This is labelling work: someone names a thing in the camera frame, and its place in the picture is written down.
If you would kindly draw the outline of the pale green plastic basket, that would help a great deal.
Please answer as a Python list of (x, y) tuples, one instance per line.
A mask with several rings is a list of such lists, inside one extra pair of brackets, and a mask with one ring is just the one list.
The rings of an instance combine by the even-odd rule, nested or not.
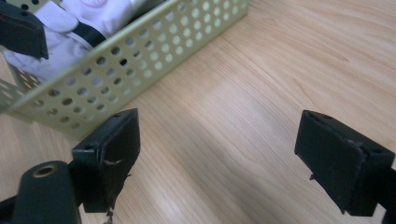
[(0, 65), (0, 115), (83, 137), (244, 17), (248, 0), (165, 0), (59, 76)]

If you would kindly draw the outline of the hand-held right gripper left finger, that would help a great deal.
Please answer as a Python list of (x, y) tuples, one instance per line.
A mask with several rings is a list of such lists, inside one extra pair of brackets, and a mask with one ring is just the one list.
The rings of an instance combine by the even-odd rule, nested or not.
[(77, 202), (87, 213), (105, 213), (115, 207), (140, 148), (134, 108), (109, 117), (72, 149)]

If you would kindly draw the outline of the lilac glove with black strap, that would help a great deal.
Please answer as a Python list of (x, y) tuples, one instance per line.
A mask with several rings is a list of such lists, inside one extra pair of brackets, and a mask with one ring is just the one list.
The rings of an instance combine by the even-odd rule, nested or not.
[(59, 75), (90, 50), (165, 0), (48, 1), (35, 13), (43, 23), (49, 57), (6, 50), (6, 61), (41, 81)]

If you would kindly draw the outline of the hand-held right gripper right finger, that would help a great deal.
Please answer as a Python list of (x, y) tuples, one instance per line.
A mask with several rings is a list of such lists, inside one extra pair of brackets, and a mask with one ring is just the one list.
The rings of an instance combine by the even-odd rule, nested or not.
[(343, 213), (370, 217), (378, 205), (396, 217), (396, 153), (341, 121), (302, 112), (294, 153)]

